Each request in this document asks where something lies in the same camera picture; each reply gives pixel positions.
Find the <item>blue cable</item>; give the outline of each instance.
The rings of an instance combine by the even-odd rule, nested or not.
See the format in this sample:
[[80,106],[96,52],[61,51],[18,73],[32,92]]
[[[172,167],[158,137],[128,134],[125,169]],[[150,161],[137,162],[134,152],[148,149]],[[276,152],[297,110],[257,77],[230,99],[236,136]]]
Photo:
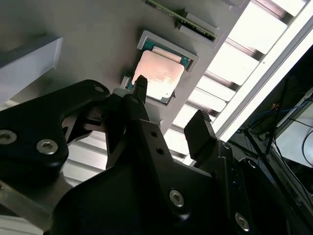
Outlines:
[[[298,109],[298,108],[301,108],[303,106],[305,106],[306,104],[308,103],[308,101],[305,101],[303,104],[300,104],[299,106],[296,106],[296,107],[293,107],[293,108],[290,108],[290,109],[284,109],[284,110],[280,110],[280,113],[285,113],[285,112],[289,112],[291,110],[294,110],[294,109]],[[264,111],[264,112],[261,112],[259,114],[257,114],[251,121],[250,121],[250,124],[249,124],[249,127],[252,126],[256,120],[257,117],[259,116],[264,116],[264,114],[268,114],[268,113],[271,113],[271,112],[276,112],[277,110],[267,110],[267,111]]]

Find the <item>green circuit board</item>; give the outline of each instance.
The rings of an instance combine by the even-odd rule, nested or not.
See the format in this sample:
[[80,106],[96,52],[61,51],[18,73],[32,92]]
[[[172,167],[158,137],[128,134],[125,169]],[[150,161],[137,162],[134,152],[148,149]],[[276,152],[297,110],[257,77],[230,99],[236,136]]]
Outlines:
[[214,41],[216,39],[216,35],[201,26],[193,23],[192,21],[186,19],[185,17],[175,13],[174,11],[171,11],[170,9],[166,8],[165,6],[162,6],[161,4],[155,2],[154,0],[145,0],[145,3],[149,6],[163,12],[164,14],[171,16],[175,18],[179,23],[184,25],[185,27],[189,28],[190,30],[202,35],[203,37],[207,38],[210,41]]

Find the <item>metal frame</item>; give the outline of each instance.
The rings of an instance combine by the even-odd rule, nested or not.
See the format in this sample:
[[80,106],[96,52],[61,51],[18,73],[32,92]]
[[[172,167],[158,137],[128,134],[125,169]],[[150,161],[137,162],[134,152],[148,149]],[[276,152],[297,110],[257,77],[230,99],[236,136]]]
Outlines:
[[44,36],[0,54],[0,105],[57,66],[63,38]]
[[263,58],[248,80],[216,118],[213,127],[223,141],[240,128],[255,108],[266,98],[313,41],[313,2],[289,25],[285,33]]

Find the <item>gray surface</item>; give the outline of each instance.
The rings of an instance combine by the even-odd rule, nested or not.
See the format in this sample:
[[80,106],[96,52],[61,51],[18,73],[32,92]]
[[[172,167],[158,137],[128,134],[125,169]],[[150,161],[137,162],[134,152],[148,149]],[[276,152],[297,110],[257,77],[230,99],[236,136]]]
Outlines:
[[0,54],[0,104],[56,67],[61,45],[62,38],[45,36]]
[[[308,108],[296,119],[307,125],[313,126],[313,104],[310,102]],[[277,138],[277,145],[285,158],[297,163],[311,167],[302,154],[302,142],[312,128],[301,123],[291,121],[291,124]],[[308,137],[304,147],[304,153],[308,161],[313,164],[313,134]]]
[[112,92],[123,72],[134,67],[136,45],[143,29],[199,56],[190,74],[176,88],[170,110],[161,112],[166,131],[188,99],[222,42],[233,28],[241,8],[219,0],[159,0],[170,9],[183,9],[224,31],[215,50],[175,29],[173,18],[140,0],[3,0],[0,2],[0,50],[8,51],[49,32],[64,37],[60,60],[47,92],[72,83],[94,79]]

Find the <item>screw hole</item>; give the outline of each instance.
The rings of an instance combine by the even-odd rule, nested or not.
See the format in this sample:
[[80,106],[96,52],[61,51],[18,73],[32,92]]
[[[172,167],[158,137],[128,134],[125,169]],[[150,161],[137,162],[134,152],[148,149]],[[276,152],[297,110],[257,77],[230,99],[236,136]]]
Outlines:
[[50,143],[43,143],[43,147],[47,149],[52,149],[53,146]]
[[163,149],[161,149],[161,148],[157,148],[157,149],[156,149],[156,151],[157,151],[157,153],[158,153],[158,154],[160,154],[160,155],[164,155],[164,151],[163,151]]
[[150,134],[151,134],[153,137],[157,137],[157,133],[154,132],[154,131],[150,132]]
[[0,139],[8,141],[9,139],[11,139],[11,136],[9,134],[4,133],[0,135]]

